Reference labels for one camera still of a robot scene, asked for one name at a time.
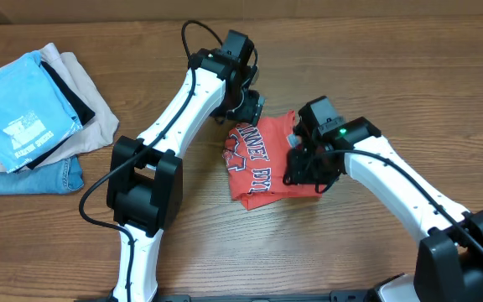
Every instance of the table surface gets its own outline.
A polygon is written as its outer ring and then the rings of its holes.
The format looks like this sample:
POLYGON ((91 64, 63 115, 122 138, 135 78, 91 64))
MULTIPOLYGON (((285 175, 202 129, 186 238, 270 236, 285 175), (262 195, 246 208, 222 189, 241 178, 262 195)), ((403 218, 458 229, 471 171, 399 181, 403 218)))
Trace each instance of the table surface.
MULTIPOLYGON (((72 51, 135 138, 184 79, 182 22, 0 26, 0 65, 54 42, 72 51)), ((260 54, 265 116, 321 95, 365 116, 430 183, 483 209, 483 16, 213 21, 248 34, 260 54)), ((190 48, 214 47, 189 29, 190 48)), ((417 249, 401 223, 348 177, 323 198, 246 211, 232 200, 221 157, 229 127, 205 123, 184 158, 184 202, 165 233, 162 294, 326 293, 413 273, 417 249)), ((86 186, 112 147, 80 156, 86 186)), ((83 221, 71 195, 0 197, 0 301, 71 301, 115 285, 119 236, 83 221)), ((112 220, 106 186, 87 202, 112 220)))

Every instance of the white garment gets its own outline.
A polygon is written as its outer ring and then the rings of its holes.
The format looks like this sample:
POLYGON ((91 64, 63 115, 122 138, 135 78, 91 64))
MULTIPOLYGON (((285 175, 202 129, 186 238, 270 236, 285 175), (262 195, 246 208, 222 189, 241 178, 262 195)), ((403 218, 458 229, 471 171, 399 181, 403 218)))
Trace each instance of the white garment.
MULTIPOLYGON (((66 85, 93 111, 95 116, 58 147, 37 167, 52 164, 72 155, 90 152, 113 143, 113 135, 118 127, 118 119, 111 112, 91 78, 72 53, 59 54, 53 43, 40 50, 42 60, 59 74, 66 85)), ((0 162, 0 172, 5 168, 0 162)))

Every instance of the robotic arm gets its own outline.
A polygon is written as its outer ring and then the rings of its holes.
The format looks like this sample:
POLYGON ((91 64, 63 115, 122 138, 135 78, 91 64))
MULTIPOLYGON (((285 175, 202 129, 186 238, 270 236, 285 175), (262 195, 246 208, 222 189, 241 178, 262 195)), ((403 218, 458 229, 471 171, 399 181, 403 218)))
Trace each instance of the robotic arm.
POLYGON ((182 158, 191 140, 208 116, 223 117, 256 125, 264 99, 249 90, 257 73, 248 65, 254 50, 244 34, 230 31, 220 49, 201 49, 190 56, 186 78, 165 112, 138 139, 121 137, 113 148, 111 169, 119 169, 146 149, 133 165, 120 169, 109 179, 107 205, 114 221, 133 236, 134 251, 121 233, 121 262, 117 286, 110 296, 97 301, 129 302, 128 264, 131 266, 132 302, 417 302, 483 301, 483 257, 470 246, 455 226, 427 202, 425 195, 398 170, 396 165, 433 196, 443 211, 468 230, 483 247, 483 211, 471 214, 462 205, 438 192, 392 149, 381 132, 360 117, 351 122, 338 115, 327 97, 309 102, 300 111, 294 132, 301 144, 288 153, 284 183, 327 184, 341 174, 358 180, 376 195, 406 227, 419 246, 415 276, 399 275, 361 291, 332 291, 328 295, 276 295, 257 297, 191 298, 187 295, 157 295, 156 264, 161 237, 182 201, 182 158), (179 115, 153 148, 148 145, 179 115), (390 162, 365 156, 377 154, 390 162), (154 179, 137 174, 135 168, 154 169, 154 179), (468 248, 459 254, 456 245, 468 248))

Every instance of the folded red garment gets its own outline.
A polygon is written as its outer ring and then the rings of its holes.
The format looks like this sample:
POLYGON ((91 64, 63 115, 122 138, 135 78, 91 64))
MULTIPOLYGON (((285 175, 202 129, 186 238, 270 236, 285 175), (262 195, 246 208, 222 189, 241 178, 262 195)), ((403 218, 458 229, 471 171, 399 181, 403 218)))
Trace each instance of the folded red garment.
POLYGON ((248 210, 286 197, 321 196, 314 185, 283 184, 294 125, 295 112, 290 111, 281 117, 263 117, 256 127, 240 123, 229 132, 223 158, 232 199, 248 210))

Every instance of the blue denim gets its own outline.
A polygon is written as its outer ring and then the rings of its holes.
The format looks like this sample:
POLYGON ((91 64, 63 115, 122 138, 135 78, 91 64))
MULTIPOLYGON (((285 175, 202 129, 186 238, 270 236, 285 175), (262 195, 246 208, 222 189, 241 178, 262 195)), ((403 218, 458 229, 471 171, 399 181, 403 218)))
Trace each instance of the blue denim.
POLYGON ((0 70, 0 161, 8 173, 83 128, 40 59, 36 50, 0 70))
POLYGON ((83 187, 76 156, 37 169, 0 172, 0 195, 68 194, 83 187))

